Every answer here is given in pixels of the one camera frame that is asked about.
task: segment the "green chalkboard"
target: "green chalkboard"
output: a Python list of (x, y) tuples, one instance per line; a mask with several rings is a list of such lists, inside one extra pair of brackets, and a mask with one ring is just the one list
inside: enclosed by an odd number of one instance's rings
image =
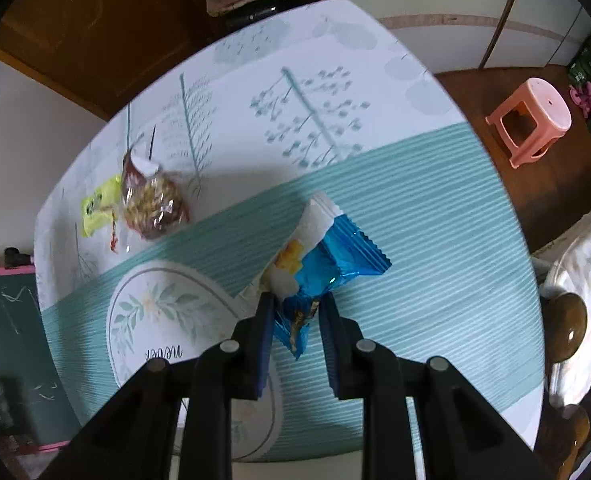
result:
[(0, 439), (50, 446), (78, 431), (44, 335), (35, 275), (0, 275)]

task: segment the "gray screw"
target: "gray screw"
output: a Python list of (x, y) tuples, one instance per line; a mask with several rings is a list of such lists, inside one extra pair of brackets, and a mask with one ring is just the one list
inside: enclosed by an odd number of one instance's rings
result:
[(444, 357), (433, 357), (429, 361), (429, 366), (436, 372), (444, 372), (449, 367), (449, 362)]
[(240, 343), (238, 343), (235, 339), (227, 339), (220, 343), (220, 350), (227, 352), (227, 354), (237, 352), (238, 348), (240, 348)]
[(360, 341), (355, 343), (355, 347), (360, 352), (369, 353), (375, 350), (375, 342), (371, 341), (370, 339), (360, 339)]
[(161, 357), (156, 357), (155, 359), (150, 359), (146, 367), (150, 372), (161, 372), (166, 368), (166, 361)]

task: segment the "blue and white candy wrapper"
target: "blue and white candy wrapper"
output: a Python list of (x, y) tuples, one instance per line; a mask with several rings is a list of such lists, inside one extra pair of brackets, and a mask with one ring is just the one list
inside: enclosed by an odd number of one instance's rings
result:
[(317, 191), (291, 237), (240, 296), (253, 307), (264, 291), (280, 299), (274, 334), (297, 359), (306, 348), (320, 296), (356, 276), (383, 274), (390, 266), (351, 219)]

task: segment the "white and teal tablecloth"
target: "white and teal tablecloth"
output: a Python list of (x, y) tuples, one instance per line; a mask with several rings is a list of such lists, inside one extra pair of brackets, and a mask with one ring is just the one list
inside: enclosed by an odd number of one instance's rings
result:
[[(80, 203), (131, 147), (185, 177), (191, 222), (156, 243), (122, 230), (114, 254), (108, 230), (80, 236)], [(543, 332), (511, 203), (434, 77), (347, 0), (285, 12), (186, 60), (115, 116), (48, 197), (39, 301), (81, 422), (147, 357), (186, 359), (229, 335), (248, 315), (235, 296), (316, 190), (393, 263), (339, 290), (341, 313), (400, 356), (447, 357), (533, 445)], [(361, 445), (361, 405), (334, 400), (316, 321), (299, 361), (274, 342), (268, 390), (232, 418), (240, 460)]]

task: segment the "snack package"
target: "snack package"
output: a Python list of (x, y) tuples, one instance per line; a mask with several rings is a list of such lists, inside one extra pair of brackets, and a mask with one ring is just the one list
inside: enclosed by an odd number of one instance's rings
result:
[(82, 236), (90, 237), (97, 229), (115, 222), (115, 210), (121, 200), (120, 175), (114, 175), (82, 200)]
[(299, 358), (319, 298), (360, 275), (383, 274), (391, 262), (321, 191), (313, 194), (295, 231), (240, 296), (253, 306), (262, 292), (281, 301), (274, 334)]
[(124, 220), (146, 240), (188, 221), (188, 209), (178, 187), (159, 164), (126, 152), (122, 162)]

